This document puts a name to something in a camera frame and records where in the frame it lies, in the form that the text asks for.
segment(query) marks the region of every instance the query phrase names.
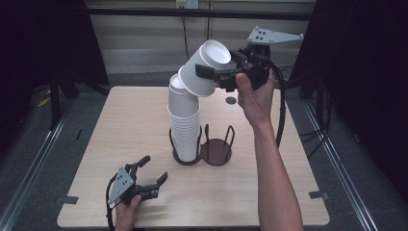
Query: gray wall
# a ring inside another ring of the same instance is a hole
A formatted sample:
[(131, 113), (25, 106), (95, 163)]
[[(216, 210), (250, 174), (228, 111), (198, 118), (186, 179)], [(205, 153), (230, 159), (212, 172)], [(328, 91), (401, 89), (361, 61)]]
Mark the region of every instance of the gray wall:
[[(89, 6), (134, 8), (175, 8), (175, 0), (87, 0)], [(199, 9), (311, 13), (313, 0), (280, 1), (207, 1), (199, 0)], [(158, 16), (92, 15), (94, 31), (108, 73), (173, 70), (186, 61), (182, 19)], [(207, 40), (215, 39), (228, 48), (246, 46), (246, 38), (255, 26), (290, 34), (304, 34), (308, 22), (258, 19), (186, 18), (190, 55)], [(300, 42), (271, 47), (275, 62), (292, 64)]]

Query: black cup holder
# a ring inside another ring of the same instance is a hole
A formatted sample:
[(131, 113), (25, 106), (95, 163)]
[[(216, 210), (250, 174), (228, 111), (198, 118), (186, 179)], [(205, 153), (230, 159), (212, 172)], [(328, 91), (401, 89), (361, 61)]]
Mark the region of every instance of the black cup holder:
[[(168, 135), (170, 138), (171, 145), (173, 146), (173, 157), (177, 163), (183, 166), (192, 166), (201, 160), (204, 160), (205, 162), (207, 162), (209, 165), (212, 165), (212, 166), (223, 166), (226, 163), (228, 163), (228, 161), (231, 159), (231, 155), (232, 155), (231, 147), (232, 147), (232, 144), (235, 138), (234, 128), (231, 125), (228, 126), (227, 134), (225, 135), (224, 140), (210, 139), (210, 135), (209, 135), (210, 128), (208, 124), (205, 126), (204, 131), (205, 131), (207, 141), (204, 144), (200, 144), (201, 135), (202, 135), (202, 128), (200, 127), (200, 134), (197, 138), (195, 160), (191, 162), (184, 162), (178, 158), (177, 151), (176, 151), (176, 148), (174, 147), (173, 139), (171, 137), (171, 128), (170, 128)], [(228, 143), (227, 139), (228, 139), (230, 131), (232, 133), (232, 137), (231, 137), (230, 143)]]

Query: wooden table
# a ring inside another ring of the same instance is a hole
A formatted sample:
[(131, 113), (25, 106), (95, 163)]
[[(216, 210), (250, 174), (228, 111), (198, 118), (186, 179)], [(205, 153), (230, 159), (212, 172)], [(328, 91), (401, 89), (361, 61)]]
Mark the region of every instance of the wooden table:
[[(257, 171), (253, 132), (242, 108), (227, 104), (236, 92), (217, 89), (199, 98), (201, 126), (210, 125), (210, 138), (224, 139), (232, 125), (236, 136), (231, 160), (222, 167), (204, 161), (181, 166), (172, 156), (168, 138), (168, 88), (116, 87), (106, 101), (84, 158), (69, 190), (78, 196), (75, 205), (64, 204), (58, 217), (61, 227), (107, 227), (105, 191), (118, 168), (145, 155), (151, 161), (138, 170), (138, 184), (153, 184), (164, 172), (168, 179), (159, 198), (144, 201), (137, 227), (258, 226)], [(279, 90), (275, 91), (272, 122), (277, 130)], [(324, 202), (311, 199), (318, 191), (313, 172), (287, 110), (280, 153), (289, 173), (305, 225), (328, 223)]]

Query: person's wrist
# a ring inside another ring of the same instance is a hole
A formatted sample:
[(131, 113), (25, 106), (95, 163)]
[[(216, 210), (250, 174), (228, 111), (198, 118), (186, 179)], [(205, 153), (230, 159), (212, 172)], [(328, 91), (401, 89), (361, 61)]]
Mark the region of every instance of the person's wrist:
[(255, 133), (273, 133), (272, 122), (270, 119), (264, 119), (251, 124)]

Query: metal bracket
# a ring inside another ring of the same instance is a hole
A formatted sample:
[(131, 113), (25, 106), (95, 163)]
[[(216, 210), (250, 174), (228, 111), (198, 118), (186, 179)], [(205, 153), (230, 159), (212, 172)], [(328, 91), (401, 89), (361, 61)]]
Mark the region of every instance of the metal bracket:
[(120, 167), (117, 171), (114, 187), (109, 196), (108, 204), (114, 203), (114, 201), (120, 197), (125, 191), (127, 191), (133, 185), (133, 179), (124, 167)]
[(257, 44), (257, 45), (273, 45), (280, 42), (287, 42), (287, 41), (298, 41), (303, 40), (303, 34), (292, 35), (282, 32), (277, 32), (275, 30), (266, 30), (259, 28), (256, 26), (251, 34), (249, 35), (247, 42), (249, 44)]

